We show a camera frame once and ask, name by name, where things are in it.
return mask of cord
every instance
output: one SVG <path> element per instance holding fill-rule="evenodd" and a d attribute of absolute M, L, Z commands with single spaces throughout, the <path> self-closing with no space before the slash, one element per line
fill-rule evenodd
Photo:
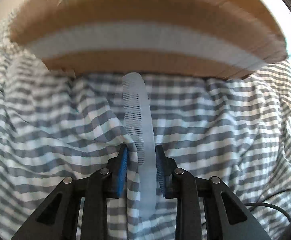
<path fill-rule="evenodd" d="M 279 194 L 281 194 L 283 192 L 288 192 L 288 191 L 291 191 L 291 188 L 287 188 L 287 189 L 284 189 L 284 190 L 280 190 L 280 191 L 278 191 L 278 192 L 276 192 L 276 193 L 274 193 L 272 195 L 269 195 L 262 202 L 246 203 L 245 206 L 253 206 L 253 208 L 249 208 L 249 211 L 250 212 L 252 212 L 258 206 L 273 208 L 273 209 L 281 212 L 283 215 L 285 215 L 287 217 L 287 219 L 289 220 L 289 222 L 291 222 L 290 215 L 283 208 L 280 208 L 280 207 L 278 207 L 276 205 L 273 205 L 273 204 L 263 203 L 264 201 L 267 201 L 267 200 L 269 200 L 270 198 L 273 198 L 276 195 L 279 195 Z"/>

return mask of checkered cloth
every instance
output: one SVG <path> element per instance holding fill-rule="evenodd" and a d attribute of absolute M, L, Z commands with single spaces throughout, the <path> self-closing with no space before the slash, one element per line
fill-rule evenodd
<path fill-rule="evenodd" d="M 158 190 L 156 213 L 139 218 L 137 152 L 123 126 L 122 75 L 50 73 L 7 40 L 0 24 L 0 235 L 10 239 L 64 177 L 105 167 L 130 150 L 124 197 L 107 203 L 110 239 L 174 239 L 176 201 Z M 243 203 L 291 188 L 291 72 L 287 62 L 239 81 L 143 74 L 154 140 L 194 176 L 219 176 Z M 291 192 L 269 200 L 291 215 Z M 288 221 L 253 211 L 277 239 Z M 77 234 L 80 234 L 82 209 Z"/>

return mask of gray and white checkered fabric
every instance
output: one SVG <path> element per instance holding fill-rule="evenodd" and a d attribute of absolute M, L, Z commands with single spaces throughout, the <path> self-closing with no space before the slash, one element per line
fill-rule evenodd
<path fill-rule="evenodd" d="M 115 157 L 123 142 L 134 148 L 122 125 L 122 75 L 74 79 L 50 73 L 9 43 L 9 21 L 0 24 L 0 235 L 4 240 L 64 177 L 89 176 Z M 288 63 L 265 67 L 243 81 L 142 77 L 155 143 L 162 144 L 179 167 L 201 178 L 221 177 L 244 203 L 291 188 Z M 176 201 L 165 200 L 158 191 L 156 214 L 141 220 L 139 199 L 137 153 L 130 152 L 124 198 L 108 202 L 110 239 L 174 239 Z M 269 202 L 291 215 L 291 192 Z M 258 207 L 254 215 L 273 239 L 288 224 L 284 215 L 269 208 Z"/>

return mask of brown cardboard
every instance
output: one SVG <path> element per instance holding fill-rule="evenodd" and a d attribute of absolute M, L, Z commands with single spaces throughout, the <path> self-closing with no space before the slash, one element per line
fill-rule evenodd
<path fill-rule="evenodd" d="M 12 41 L 27 47 L 41 37 L 77 25 L 130 20 L 206 33 L 255 55 L 265 64 L 287 56 L 285 39 L 259 0 L 65 0 L 57 6 L 58 1 L 30 0 L 25 4 L 11 25 Z M 138 71 L 223 79 L 251 73 L 200 57 L 148 51 L 83 51 L 42 60 L 49 69 L 73 69 L 75 73 Z"/>

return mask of triangular cutout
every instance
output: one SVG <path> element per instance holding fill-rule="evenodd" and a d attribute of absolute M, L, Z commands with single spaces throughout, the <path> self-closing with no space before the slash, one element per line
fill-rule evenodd
<path fill-rule="evenodd" d="M 235 225 L 247 220 L 247 216 L 227 193 L 221 193 L 221 197 L 230 225 Z"/>
<path fill-rule="evenodd" d="M 47 226 L 53 225 L 55 223 L 55 218 L 61 203 L 61 199 L 62 193 L 57 194 L 51 203 L 45 208 L 45 210 L 43 210 L 41 215 L 39 215 L 36 221 Z"/>

